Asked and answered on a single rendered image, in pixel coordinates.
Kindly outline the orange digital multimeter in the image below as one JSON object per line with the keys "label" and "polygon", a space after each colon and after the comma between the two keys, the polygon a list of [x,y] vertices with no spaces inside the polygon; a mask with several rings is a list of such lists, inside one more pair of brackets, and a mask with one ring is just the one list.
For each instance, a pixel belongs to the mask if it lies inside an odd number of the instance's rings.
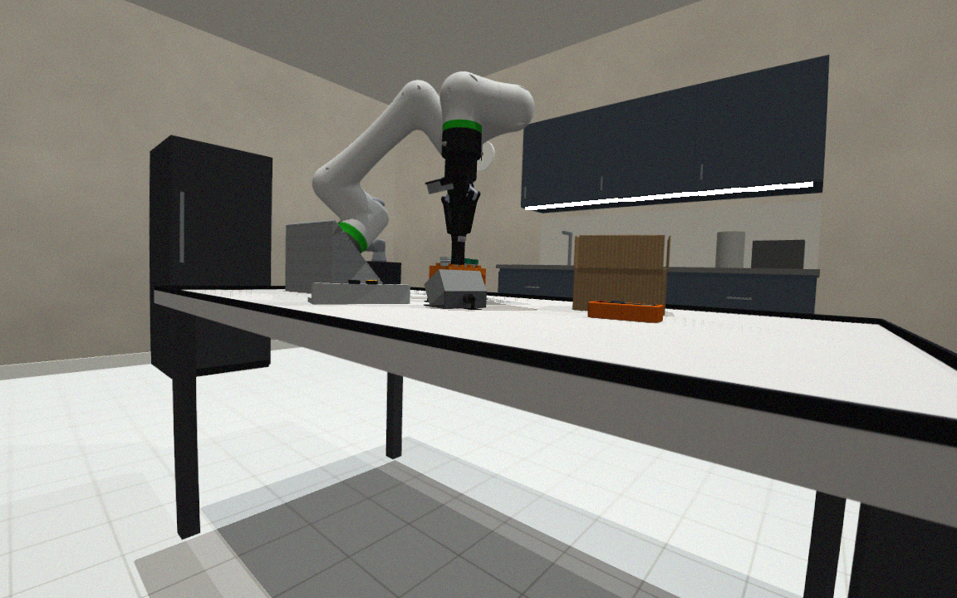
{"label": "orange digital multimeter", "polygon": [[628,303],[625,301],[589,301],[587,316],[613,321],[662,321],[662,304]]}

